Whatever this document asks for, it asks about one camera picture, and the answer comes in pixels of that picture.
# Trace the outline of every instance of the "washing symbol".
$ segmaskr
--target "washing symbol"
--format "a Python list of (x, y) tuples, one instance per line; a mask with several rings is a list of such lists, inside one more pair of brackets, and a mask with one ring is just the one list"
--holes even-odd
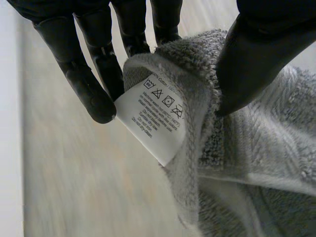
[(178, 119), (181, 118), (182, 112), (183, 112), (183, 108), (181, 105), (176, 105), (176, 107), (173, 110), (171, 110), (171, 113), (176, 114), (178, 116)]
[(156, 84), (152, 83), (151, 80), (147, 79), (144, 83), (144, 86), (147, 88), (147, 89), (150, 89), (150, 88), (153, 88)]
[(168, 95), (162, 102), (169, 108), (173, 104), (174, 99)]
[(162, 90), (157, 89), (157, 90), (153, 91), (152, 94), (159, 99), (161, 94), (163, 94), (163, 92), (162, 92)]

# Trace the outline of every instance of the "black robotic finger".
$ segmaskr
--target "black robotic finger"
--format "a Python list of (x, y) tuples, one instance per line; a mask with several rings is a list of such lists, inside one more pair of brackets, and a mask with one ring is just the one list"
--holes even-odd
[(218, 111), (221, 116), (248, 105), (286, 64), (316, 41), (316, 18), (274, 34), (262, 31), (260, 22), (251, 26), (240, 15), (218, 58), (216, 74), (223, 93)]
[(178, 25), (183, 0), (151, 0), (158, 45), (179, 40)]
[(110, 122), (116, 108), (85, 61), (73, 16), (53, 17), (33, 25), (91, 117), (99, 123)]
[(111, 42), (111, 10), (106, 5), (83, 15), (75, 15), (75, 17), (83, 32), (101, 82), (115, 101), (124, 93), (124, 83)]
[(128, 57), (149, 53), (145, 36), (146, 0), (112, 0), (118, 25)]

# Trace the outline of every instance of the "gray towel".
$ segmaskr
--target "gray towel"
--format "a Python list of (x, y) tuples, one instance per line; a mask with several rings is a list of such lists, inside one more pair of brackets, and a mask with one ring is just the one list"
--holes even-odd
[[(315, 224), (316, 75), (287, 66), (249, 106), (217, 118), (215, 64), (226, 33), (204, 32), (132, 57), (125, 90), (156, 73), (180, 92), (186, 138), (164, 170), (184, 225), (205, 236), (307, 236)], [(286, 211), (293, 203), (301, 208)], [(306, 211), (305, 222), (298, 210)], [(231, 224), (215, 225), (221, 220)]]

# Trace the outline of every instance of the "robotic hand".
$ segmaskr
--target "robotic hand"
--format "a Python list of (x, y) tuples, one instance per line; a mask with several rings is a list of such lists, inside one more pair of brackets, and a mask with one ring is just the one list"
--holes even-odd
[[(122, 71), (114, 53), (110, 0), (8, 0), (34, 28), (53, 53), (67, 81), (99, 123), (116, 115), (113, 103), (124, 93)], [(145, 37), (146, 0), (111, 0), (128, 57), (150, 52)], [(151, 0), (157, 44), (180, 39), (182, 0)], [(83, 32), (101, 87), (80, 48), (74, 18)]]

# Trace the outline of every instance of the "laundry care symbol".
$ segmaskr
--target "laundry care symbol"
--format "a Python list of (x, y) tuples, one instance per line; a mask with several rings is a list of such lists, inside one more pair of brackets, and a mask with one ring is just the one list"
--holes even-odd
[(171, 110), (171, 113), (176, 114), (178, 116), (178, 119), (181, 118), (182, 112), (183, 112), (183, 108), (181, 105), (176, 105), (176, 107), (173, 110)]
[(150, 79), (147, 79), (144, 83), (144, 86), (147, 88), (147, 89), (150, 89), (150, 88), (153, 88), (156, 84), (152, 83), (152, 81)]
[(157, 97), (158, 99), (160, 99), (160, 96), (163, 94), (163, 92), (162, 92), (162, 90), (157, 89), (157, 90), (153, 91), (152, 94), (155, 97)]
[(168, 95), (162, 102), (169, 108), (173, 104), (174, 99)]

